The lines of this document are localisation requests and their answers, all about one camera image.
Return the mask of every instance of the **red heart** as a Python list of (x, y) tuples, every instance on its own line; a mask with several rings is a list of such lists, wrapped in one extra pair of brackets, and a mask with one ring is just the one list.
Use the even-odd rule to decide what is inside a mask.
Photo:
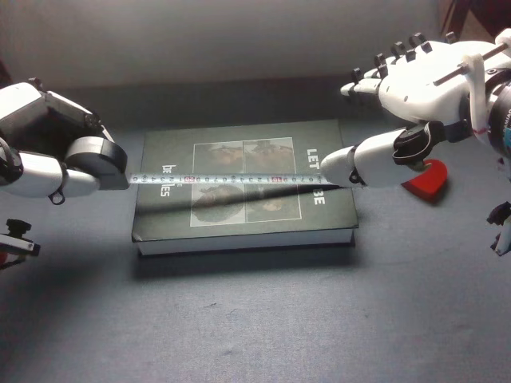
[(430, 168), (402, 186), (419, 198), (433, 201), (446, 184), (447, 167), (439, 160), (426, 160), (424, 163), (431, 164)]

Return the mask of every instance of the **tape measure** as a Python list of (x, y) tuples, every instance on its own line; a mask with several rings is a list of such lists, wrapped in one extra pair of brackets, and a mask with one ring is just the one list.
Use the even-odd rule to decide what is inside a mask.
[(334, 185), (320, 174), (151, 174), (136, 173), (130, 184)]

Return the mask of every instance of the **gray tabletop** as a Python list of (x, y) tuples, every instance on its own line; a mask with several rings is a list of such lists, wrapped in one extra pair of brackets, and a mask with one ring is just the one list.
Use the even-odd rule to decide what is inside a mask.
[[(389, 125), (344, 120), (353, 144)], [(140, 166), (143, 132), (117, 134)], [(8, 382), (504, 382), (511, 255), (485, 218), (509, 182), (476, 140), (432, 153), (450, 171), (436, 206), (402, 187), (355, 191), (354, 248), (141, 261), (135, 187), (60, 207), (2, 194), (39, 259), (0, 274)]]

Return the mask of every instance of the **black book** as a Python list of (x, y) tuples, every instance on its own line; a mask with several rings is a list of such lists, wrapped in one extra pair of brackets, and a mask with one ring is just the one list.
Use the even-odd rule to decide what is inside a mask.
[[(338, 122), (149, 132), (142, 172), (319, 174), (343, 147)], [(133, 242), (141, 255), (352, 243), (351, 189), (242, 184), (139, 185)]]

